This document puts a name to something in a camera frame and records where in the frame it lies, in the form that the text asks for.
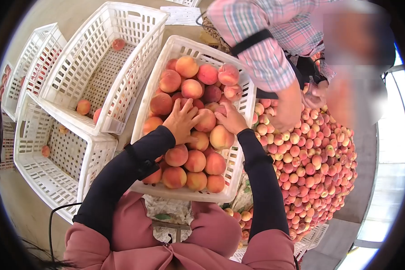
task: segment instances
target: pile of peaches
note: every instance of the pile of peaches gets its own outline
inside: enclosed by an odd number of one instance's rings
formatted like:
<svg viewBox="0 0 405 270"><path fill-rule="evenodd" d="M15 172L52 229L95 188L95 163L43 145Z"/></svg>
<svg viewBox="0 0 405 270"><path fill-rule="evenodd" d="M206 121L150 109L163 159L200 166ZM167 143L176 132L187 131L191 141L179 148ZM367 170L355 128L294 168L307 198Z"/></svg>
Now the pile of peaches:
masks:
<svg viewBox="0 0 405 270"><path fill-rule="evenodd" d="M281 133L268 118L276 116L277 102L260 99L253 124L256 137L274 160L290 236L297 242L318 223L332 219L354 189L354 131L337 123L327 106L315 110L302 104L300 122Z"/></svg>
<svg viewBox="0 0 405 270"><path fill-rule="evenodd" d="M226 116L223 102L235 102L242 96L238 85L239 70L232 64L219 69L210 65L199 66L194 58L183 56L170 59L162 72L159 87L150 101L148 119L143 126L144 135L155 130L171 113L173 104L180 99L180 109L193 99L201 121L191 131L197 143L176 145L164 156L156 159L160 169L143 180L145 184L163 185L170 189L185 185L192 191L204 188L211 193L224 190L228 182L222 174L226 170L225 158L219 154L232 147L235 136L216 122L214 112Z"/></svg>

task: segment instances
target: woman's right hand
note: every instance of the woman's right hand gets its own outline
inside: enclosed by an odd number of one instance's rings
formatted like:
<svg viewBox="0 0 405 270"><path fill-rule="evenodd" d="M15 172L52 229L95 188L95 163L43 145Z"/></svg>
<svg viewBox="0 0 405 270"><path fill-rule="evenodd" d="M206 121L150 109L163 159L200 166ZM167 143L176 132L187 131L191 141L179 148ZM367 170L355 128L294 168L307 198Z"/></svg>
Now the woman's right hand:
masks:
<svg viewBox="0 0 405 270"><path fill-rule="evenodd" d="M227 116L225 117L219 112L215 112L215 116L219 120L220 124L223 125L229 132L237 135L240 133L240 131L249 128L244 117L237 111L231 102L222 102L221 105L225 106Z"/></svg>

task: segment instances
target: woman's left hand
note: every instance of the woman's left hand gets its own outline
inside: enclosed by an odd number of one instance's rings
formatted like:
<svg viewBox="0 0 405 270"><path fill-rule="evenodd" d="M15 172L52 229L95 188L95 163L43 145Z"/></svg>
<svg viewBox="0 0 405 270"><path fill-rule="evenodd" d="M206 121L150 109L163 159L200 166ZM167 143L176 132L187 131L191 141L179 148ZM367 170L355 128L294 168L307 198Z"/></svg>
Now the woman's left hand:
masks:
<svg viewBox="0 0 405 270"><path fill-rule="evenodd" d="M190 130L201 121L204 114L195 116L198 108L193 107L189 110L192 102L192 99L188 99L183 109L180 110L180 99L176 99L171 114L163 123L163 126L167 127L176 139L176 145L198 141L196 137L190 136Z"/></svg>

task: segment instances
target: green leaf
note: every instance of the green leaf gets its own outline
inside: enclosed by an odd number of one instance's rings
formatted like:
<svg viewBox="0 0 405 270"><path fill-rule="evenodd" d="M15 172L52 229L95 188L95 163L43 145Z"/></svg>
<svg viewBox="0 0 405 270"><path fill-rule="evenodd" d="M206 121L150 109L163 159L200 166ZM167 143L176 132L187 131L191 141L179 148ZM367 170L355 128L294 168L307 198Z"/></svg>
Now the green leaf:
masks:
<svg viewBox="0 0 405 270"><path fill-rule="evenodd" d="M171 219L171 217L167 214L157 214L157 215L154 215L154 217L157 219L160 219L160 220Z"/></svg>

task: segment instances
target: crate bottom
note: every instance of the crate bottom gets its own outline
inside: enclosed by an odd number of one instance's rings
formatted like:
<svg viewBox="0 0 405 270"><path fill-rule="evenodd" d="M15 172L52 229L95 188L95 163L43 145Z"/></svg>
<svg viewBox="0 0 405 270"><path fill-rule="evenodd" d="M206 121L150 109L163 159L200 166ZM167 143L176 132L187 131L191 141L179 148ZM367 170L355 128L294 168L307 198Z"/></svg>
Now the crate bottom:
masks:
<svg viewBox="0 0 405 270"><path fill-rule="evenodd" d="M104 57L97 64L82 94L81 99L86 99L91 104L90 111L86 116L93 118L95 111L102 108L117 74L134 49L135 46L130 44L126 44L120 51L115 51L109 47Z"/></svg>
<svg viewBox="0 0 405 270"><path fill-rule="evenodd" d="M61 124L55 119L52 120L51 133L47 142L51 150L49 159L73 179L78 180L87 142L70 130L66 134L60 133Z"/></svg>

